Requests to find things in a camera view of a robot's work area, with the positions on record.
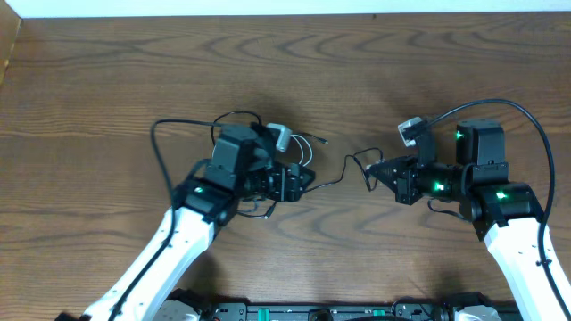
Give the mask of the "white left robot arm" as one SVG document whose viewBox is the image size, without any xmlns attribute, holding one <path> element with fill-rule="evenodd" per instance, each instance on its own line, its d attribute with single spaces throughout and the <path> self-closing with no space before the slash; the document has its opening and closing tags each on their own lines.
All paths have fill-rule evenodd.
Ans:
<svg viewBox="0 0 571 321">
<path fill-rule="evenodd" d="M 269 123 L 221 125 L 209 159 L 178 185 L 156 233 L 117 283 L 79 315 L 81 320 L 152 320 L 192 263 L 212 244 L 243 202 L 297 202 L 312 170 L 276 159 L 293 137 Z"/>
</svg>

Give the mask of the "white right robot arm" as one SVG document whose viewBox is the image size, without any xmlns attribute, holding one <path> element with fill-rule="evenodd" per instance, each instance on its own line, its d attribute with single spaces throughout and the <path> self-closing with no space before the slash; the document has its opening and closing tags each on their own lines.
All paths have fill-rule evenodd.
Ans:
<svg viewBox="0 0 571 321">
<path fill-rule="evenodd" d="M 415 156 L 381 160 L 367 172 L 412 205 L 423 197 L 456 202 L 456 216 L 470 223 L 506 278 L 524 320 L 564 320 L 570 284 L 541 225 L 546 212 L 532 188 L 509 181 L 505 136 L 499 122 L 461 121 L 456 127 L 456 162 L 442 164 L 426 130 L 406 144 Z"/>
</svg>

